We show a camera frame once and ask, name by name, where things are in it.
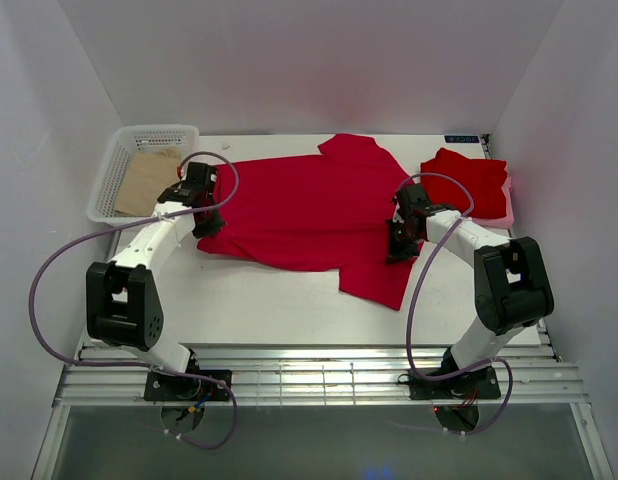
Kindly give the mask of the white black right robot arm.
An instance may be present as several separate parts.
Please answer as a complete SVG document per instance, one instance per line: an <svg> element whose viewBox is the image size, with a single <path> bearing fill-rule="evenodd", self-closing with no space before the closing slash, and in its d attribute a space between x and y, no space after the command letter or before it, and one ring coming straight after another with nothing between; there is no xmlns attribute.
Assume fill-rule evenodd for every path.
<svg viewBox="0 0 618 480"><path fill-rule="evenodd" d="M450 204L435 204L420 183L403 182L395 194L397 218L387 222L389 263L418 256L423 242L434 245L425 260L409 304L406 349L413 376L441 382L453 397L463 397L477 384L475 370L497 360L500 350L524 329L550 315L554 297L538 243L530 237L509 238L476 224L470 214L473 198L460 211ZM412 356L416 303L425 276L441 250L447 250L473 270L476 317L446 353L433 374L420 372Z"/></svg>

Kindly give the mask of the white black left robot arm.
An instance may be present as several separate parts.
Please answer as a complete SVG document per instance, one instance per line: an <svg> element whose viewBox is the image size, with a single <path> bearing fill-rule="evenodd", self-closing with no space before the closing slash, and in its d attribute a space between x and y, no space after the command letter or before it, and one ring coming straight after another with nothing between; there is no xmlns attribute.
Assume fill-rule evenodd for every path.
<svg viewBox="0 0 618 480"><path fill-rule="evenodd" d="M179 399L194 397L201 376L190 368L192 352L165 333L156 277L181 241L216 234L224 226L215 204L218 168L189 165L184 178L158 197L151 222L108 263L93 263L86 273L86 323L89 336L123 348L145 363L170 370L167 388Z"/></svg>

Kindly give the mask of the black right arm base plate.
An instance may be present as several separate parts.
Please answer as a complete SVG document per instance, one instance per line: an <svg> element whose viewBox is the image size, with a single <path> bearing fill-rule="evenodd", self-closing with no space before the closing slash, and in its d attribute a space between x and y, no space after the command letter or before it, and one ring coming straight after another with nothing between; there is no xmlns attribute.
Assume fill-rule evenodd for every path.
<svg viewBox="0 0 618 480"><path fill-rule="evenodd" d="M407 373L404 384L411 400L496 400L501 391L492 367L465 373L444 381L424 381Z"/></svg>

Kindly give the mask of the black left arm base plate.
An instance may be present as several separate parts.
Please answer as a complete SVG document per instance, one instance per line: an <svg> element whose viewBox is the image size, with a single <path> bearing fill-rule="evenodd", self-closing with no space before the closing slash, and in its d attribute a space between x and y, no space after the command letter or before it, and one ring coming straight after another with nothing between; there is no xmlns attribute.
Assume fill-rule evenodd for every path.
<svg viewBox="0 0 618 480"><path fill-rule="evenodd" d="M143 399L150 402L193 402L206 398L208 401L228 401L225 388L215 382L183 378L158 372L149 372Z"/></svg>

